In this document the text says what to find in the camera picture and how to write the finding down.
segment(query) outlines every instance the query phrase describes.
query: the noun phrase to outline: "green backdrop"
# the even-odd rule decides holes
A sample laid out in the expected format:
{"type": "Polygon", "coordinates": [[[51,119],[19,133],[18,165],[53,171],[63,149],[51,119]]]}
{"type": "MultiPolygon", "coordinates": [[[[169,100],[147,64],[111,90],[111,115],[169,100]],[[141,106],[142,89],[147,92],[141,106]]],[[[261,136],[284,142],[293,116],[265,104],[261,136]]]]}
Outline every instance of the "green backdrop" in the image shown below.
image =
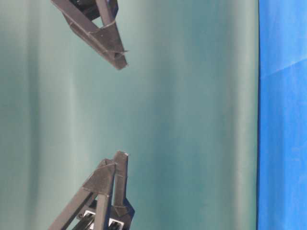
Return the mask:
{"type": "Polygon", "coordinates": [[[122,71],[49,1],[0,3],[0,229],[47,229],[117,150],[132,229],[256,229],[258,1],[119,6],[122,71]]]}

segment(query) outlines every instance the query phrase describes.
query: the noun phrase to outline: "blue fabric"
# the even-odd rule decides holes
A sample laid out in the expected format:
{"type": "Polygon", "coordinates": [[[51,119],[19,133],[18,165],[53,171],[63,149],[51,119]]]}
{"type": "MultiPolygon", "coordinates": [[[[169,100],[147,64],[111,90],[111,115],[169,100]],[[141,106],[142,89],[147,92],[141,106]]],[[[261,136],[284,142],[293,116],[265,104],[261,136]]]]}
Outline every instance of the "blue fabric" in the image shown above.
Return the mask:
{"type": "Polygon", "coordinates": [[[307,229],[307,1],[260,0],[259,230],[307,229]]]}

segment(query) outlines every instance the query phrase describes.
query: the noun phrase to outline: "blue cloth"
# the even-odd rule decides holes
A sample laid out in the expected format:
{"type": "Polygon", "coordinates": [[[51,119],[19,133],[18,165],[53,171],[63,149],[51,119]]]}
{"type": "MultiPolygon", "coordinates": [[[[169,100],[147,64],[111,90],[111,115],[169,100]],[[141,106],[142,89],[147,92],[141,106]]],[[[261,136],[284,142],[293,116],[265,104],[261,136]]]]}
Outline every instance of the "blue cloth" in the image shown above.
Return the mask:
{"type": "Polygon", "coordinates": [[[258,230],[306,230],[306,0],[260,0],[259,132],[258,230]]]}

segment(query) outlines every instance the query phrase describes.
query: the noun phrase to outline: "teal fabric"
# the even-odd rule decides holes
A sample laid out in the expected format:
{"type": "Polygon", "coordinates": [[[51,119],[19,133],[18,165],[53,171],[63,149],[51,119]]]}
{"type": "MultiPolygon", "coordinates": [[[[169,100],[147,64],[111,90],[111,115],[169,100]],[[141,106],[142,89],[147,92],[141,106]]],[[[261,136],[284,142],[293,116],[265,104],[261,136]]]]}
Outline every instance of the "teal fabric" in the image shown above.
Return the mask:
{"type": "Polygon", "coordinates": [[[47,229],[125,150],[132,229],[254,230],[258,2],[119,6],[122,71],[49,1],[0,3],[0,229],[47,229]]]}

